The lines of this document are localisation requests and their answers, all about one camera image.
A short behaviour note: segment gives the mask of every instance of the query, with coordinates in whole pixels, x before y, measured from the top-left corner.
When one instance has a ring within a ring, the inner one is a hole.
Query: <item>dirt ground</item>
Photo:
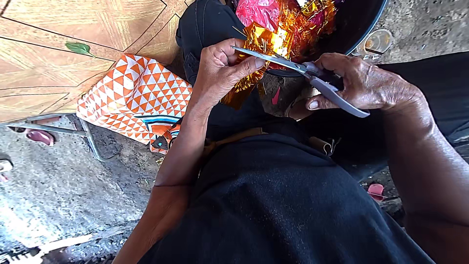
[[[388,29],[394,36],[391,48],[372,63],[396,63],[469,50],[469,7],[465,0],[389,0],[375,29]],[[168,69],[184,77],[182,55]],[[281,116],[307,85],[302,78],[266,75],[262,80],[265,110]],[[280,87],[277,105],[271,99]],[[75,118],[56,125],[80,127]],[[90,241],[58,249],[45,263],[79,263],[115,254],[140,218],[158,172],[160,155],[148,146],[109,130],[92,127],[104,156],[118,154],[107,163],[92,156],[86,141],[56,135],[50,148],[28,141],[23,134],[0,130],[0,154],[13,161],[8,181],[0,182],[1,254],[21,253],[53,241],[84,237]],[[469,149],[459,147],[469,159]],[[388,170],[361,184],[385,186],[388,197],[381,206],[396,220],[404,211]]]

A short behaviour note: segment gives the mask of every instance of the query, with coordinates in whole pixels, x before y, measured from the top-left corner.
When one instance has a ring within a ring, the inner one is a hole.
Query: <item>scissors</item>
[[[243,53],[255,56],[257,58],[264,59],[266,61],[274,62],[278,65],[285,66],[289,69],[296,70],[301,73],[303,76],[307,78],[310,82],[310,85],[316,88],[318,91],[321,92],[327,99],[333,102],[338,107],[342,108],[343,110],[347,111],[348,113],[357,116],[357,117],[367,117],[370,115],[368,111],[362,111],[355,106],[351,105],[349,102],[345,101],[342,97],[340,97],[336,92],[339,91],[337,88],[341,88],[343,90],[343,81],[342,77],[334,74],[331,71],[326,71],[318,68],[314,65],[313,62],[305,62],[302,64],[297,64],[286,60],[280,55],[276,56],[269,56],[265,55],[256,51],[252,51],[242,47],[235,47],[231,46],[233,49],[237,51],[241,51]]]

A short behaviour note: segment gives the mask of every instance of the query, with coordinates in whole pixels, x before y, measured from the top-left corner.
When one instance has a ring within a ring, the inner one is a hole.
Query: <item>orange foil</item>
[[[283,32],[281,35],[278,35],[268,31],[256,22],[253,22],[250,26],[244,28],[244,33],[247,36],[247,40],[244,42],[243,48],[267,55],[277,53],[281,56],[286,56],[289,53],[291,34],[288,32]],[[240,53],[238,60],[242,61],[245,58],[246,55]],[[257,82],[262,78],[268,66],[269,62],[266,61],[263,68],[241,79],[233,89],[221,99],[221,102],[234,109],[240,109],[242,102],[244,102]]]
[[[310,0],[300,7],[296,0],[278,0],[280,4],[279,26],[271,32],[253,22],[244,28],[247,40],[244,48],[267,55],[277,53],[294,62],[304,62],[311,57],[321,34],[334,30],[336,7],[332,0]],[[246,58],[239,55],[239,60]],[[267,67],[284,69],[283,66],[266,62],[265,66],[241,79],[221,102],[240,109],[244,100],[262,78]]]

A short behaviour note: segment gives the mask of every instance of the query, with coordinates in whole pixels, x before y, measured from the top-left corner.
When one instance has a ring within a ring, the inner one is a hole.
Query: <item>hand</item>
[[[344,90],[337,94],[359,109],[398,110],[424,99],[423,93],[399,75],[368,64],[360,58],[325,53],[314,62],[321,69],[333,70],[343,77]],[[322,95],[306,101],[306,109],[337,108]]]
[[[242,47],[244,41],[227,39],[202,49],[197,80],[191,101],[203,108],[212,108],[242,78],[265,65],[263,59],[248,57],[239,64],[237,52],[230,46]]]

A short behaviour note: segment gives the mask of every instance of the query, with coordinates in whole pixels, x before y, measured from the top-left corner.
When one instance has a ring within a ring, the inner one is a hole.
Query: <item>orange and white cloth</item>
[[[192,86],[154,59],[126,54],[78,100],[76,115],[166,154],[151,144],[159,136],[169,142],[186,112]]]

